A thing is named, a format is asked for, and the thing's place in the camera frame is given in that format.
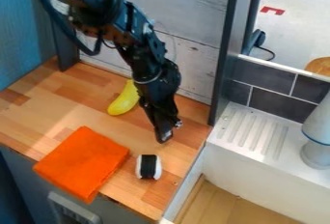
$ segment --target wooden countertop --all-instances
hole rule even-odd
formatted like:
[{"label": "wooden countertop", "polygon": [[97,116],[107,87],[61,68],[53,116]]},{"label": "wooden countertop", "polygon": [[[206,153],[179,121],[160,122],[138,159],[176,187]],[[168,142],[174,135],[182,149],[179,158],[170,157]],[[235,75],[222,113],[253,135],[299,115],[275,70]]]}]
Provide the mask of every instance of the wooden countertop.
[{"label": "wooden countertop", "polygon": [[[106,113],[125,81],[81,63],[59,72],[50,60],[0,92],[0,143],[39,161],[80,126],[111,137],[130,148],[131,157],[100,193],[158,220],[208,135],[208,106],[177,96],[183,127],[160,145],[140,107],[118,117]],[[135,177],[137,154],[160,155],[164,171],[159,181]]]}]

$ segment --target gray tile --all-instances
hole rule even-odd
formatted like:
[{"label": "gray tile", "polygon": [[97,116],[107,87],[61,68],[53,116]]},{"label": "gray tile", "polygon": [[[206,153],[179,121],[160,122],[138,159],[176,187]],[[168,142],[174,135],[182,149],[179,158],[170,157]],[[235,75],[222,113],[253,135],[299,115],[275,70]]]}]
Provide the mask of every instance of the gray tile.
[{"label": "gray tile", "polygon": [[239,104],[247,105],[251,86],[236,81],[230,81],[227,89],[227,98]]},{"label": "gray tile", "polygon": [[315,104],[254,88],[250,106],[286,119],[304,123]]},{"label": "gray tile", "polygon": [[291,72],[237,60],[233,79],[288,95],[294,76]]},{"label": "gray tile", "polygon": [[305,100],[320,103],[329,92],[330,83],[299,75],[292,95]]}]

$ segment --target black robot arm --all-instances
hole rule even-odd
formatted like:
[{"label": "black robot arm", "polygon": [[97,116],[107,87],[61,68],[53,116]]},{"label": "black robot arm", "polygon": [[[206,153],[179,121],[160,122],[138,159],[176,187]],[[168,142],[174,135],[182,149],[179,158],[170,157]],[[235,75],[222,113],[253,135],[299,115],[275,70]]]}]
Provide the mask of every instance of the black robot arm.
[{"label": "black robot arm", "polygon": [[76,29],[97,37],[94,50],[76,38],[63,16],[49,0],[40,0],[50,17],[76,46],[97,55],[104,39],[112,41],[132,69],[140,105],[154,126],[156,139],[164,143],[181,126],[174,95],[179,88],[178,66],[165,58],[165,43],[154,33],[146,16],[125,0],[59,0],[69,5],[67,19]]}]

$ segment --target yellow banana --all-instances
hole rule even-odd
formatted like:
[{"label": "yellow banana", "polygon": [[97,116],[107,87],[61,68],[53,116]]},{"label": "yellow banana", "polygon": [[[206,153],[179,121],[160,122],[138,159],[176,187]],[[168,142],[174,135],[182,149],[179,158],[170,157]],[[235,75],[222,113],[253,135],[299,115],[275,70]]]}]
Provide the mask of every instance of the yellow banana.
[{"label": "yellow banana", "polygon": [[133,80],[127,80],[122,93],[109,105],[108,113],[112,116],[128,112],[139,101]]}]

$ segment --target orange cloth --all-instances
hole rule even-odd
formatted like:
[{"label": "orange cloth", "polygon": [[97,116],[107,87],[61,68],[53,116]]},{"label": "orange cloth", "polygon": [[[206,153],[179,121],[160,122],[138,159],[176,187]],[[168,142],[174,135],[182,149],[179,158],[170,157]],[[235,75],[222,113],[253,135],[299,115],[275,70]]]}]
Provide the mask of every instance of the orange cloth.
[{"label": "orange cloth", "polygon": [[83,126],[34,166],[43,178],[86,203],[124,162],[129,150]]}]

